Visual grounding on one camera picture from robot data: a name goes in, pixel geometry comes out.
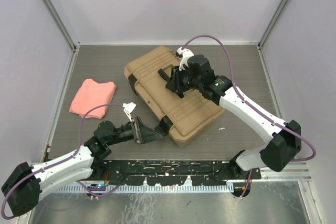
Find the tan plastic tool case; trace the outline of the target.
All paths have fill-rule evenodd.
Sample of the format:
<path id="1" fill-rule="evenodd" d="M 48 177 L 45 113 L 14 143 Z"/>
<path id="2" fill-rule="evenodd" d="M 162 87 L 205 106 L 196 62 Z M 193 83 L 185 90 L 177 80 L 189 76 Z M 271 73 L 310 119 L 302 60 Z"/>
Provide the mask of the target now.
<path id="1" fill-rule="evenodd" d="M 197 90 L 189 90 L 180 98 L 166 89 L 166 81 L 159 75 L 162 69 L 170 75 L 171 69 L 179 65 L 175 53 L 166 46 L 159 46 L 144 56 L 128 63 L 124 75 L 137 94 L 159 119 L 155 130 L 172 138 L 183 148 L 192 139 L 217 120 L 224 109 L 206 100 Z"/>

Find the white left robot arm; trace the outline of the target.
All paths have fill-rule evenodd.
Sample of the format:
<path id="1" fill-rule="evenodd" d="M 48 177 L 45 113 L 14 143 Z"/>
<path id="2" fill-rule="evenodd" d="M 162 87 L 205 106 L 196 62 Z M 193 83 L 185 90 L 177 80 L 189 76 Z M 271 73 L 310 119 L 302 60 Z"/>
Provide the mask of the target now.
<path id="1" fill-rule="evenodd" d="M 111 154 L 111 145 L 127 141 L 146 144 L 162 137 L 160 132 L 145 126 L 138 116 L 120 127 L 103 121 L 93 137 L 74 151 L 44 163 L 17 165 L 1 187 L 4 195 L 1 215 L 11 220 L 31 211 L 46 196 L 68 183 L 101 179 L 106 172 L 104 159 Z"/>

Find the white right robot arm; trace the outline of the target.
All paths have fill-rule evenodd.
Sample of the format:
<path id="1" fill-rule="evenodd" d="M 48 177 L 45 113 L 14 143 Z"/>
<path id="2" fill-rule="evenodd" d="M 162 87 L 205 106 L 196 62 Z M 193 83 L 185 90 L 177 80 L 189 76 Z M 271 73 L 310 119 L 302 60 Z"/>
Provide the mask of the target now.
<path id="1" fill-rule="evenodd" d="M 216 105 L 229 110 L 249 125 L 264 141 L 264 146 L 243 150 L 233 159 L 230 172 L 241 179 L 250 169 L 268 167 L 280 172 L 301 151 L 301 126 L 295 120 L 286 122 L 245 96 L 232 81 L 218 76 L 203 55 L 188 56 L 171 74 L 158 71 L 166 81 L 166 88 L 180 98 L 188 90 L 197 90 Z"/>

